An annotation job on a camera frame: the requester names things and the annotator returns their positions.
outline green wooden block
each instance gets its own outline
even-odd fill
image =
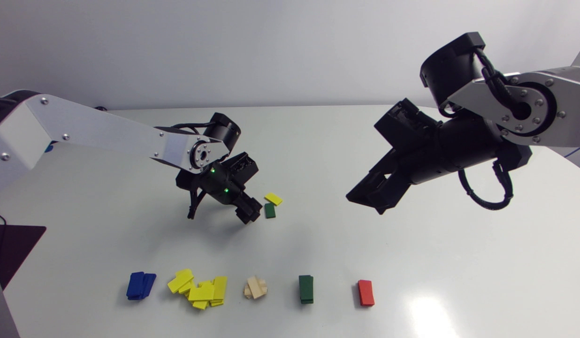
[[[302,304],[313,304],[313,276],[298,276],[298,286],[300,288],[300,302]]]
[[[275,218],[275,204],[265,203],[265,218]]]

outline blue wooden block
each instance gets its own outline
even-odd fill
[[[154,280],[157,278],[156,274],[144,274],[144,284],[142,288],[142,298],[148,297],[150,290],[153,288]]]
[[[130,276],[130,284],[127,286],[128,299],[142,297],[144,291],[144,272],[134,272]]]

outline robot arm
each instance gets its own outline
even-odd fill
[[[477,32],[466,33],[423,62],[421,80],[449,120],[435,121],[408,99],[397,103],[375,125],[393,148],[346,195],[349,201],[382,214],[413,184],[458,171],[476,203],[499,210],[513,197],[509,171],[528,162],[529,146],[564,153],[580,147],[580,54],[572,66],[503,75],[484,47]],[[498,203],[477,197],[465,175],[467,167],[493,158],[505,189]]]
[[[196,128],[206,129],[200,134]],[[219,113],[208,123],[153,128],[54,96],[13,92],[0,98],[0,190],[31,170],[51,142],[73,143],[179,168],[177,185],[191,192],[188,218],[194,218],[208,193],[225,205],[236,205],[236,214],[246,224],[258,218],[262,206],[244,193],[244,184],[258,171],[256,163],[246,153],[221,162],[240,133]]]

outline table surface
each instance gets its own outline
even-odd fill
[[[277,218],[248,225],[211,197],[187,220],[172,167],[57,144],[0,192],[11,224],[47,227],[5,291],[21,336],[580,337],[580,169],[533,148],[504,210],[477,206],[449,175],[380,216],[344,195],[389,150],[373,124],[390,106],[113,112],[153,126],[215,111],[237,122],[233,154],[260,169],[246,192],[284,199]],[[468,177],[502,199],[489,162]],[[184,268],[228,276],[225,305],[200,312],[172,295]],[[125,297],[134,271],[157,274],[142,301]],[[255,274],[269,291],[247,300]],[[314,276],[314,304],[299,302],[301,274]],[[359,279],[373,282],[372,308],[359,306]]]

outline red wooden block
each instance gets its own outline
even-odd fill
[[[374,306],[374,291],[371,287],[371,280],[359,280],[359,298],[361,306]]]

